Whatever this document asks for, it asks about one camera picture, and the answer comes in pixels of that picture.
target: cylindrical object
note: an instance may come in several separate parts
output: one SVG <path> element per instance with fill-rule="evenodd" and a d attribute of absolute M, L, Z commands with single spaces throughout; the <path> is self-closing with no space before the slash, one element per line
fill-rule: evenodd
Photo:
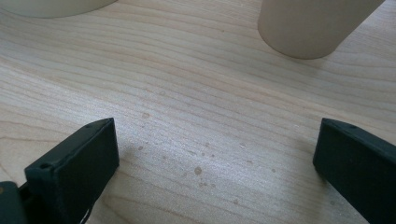
<path fill-rule="evenodd" d="M 3 9 L 28 17 L 73 16 L 107 6 L 116 0 L 0 0 Z"/>
<path fill-rule="evenodd" d="M 332 53 L 385 0 L 263 0 L 262 39 L 300 59 Z"/>

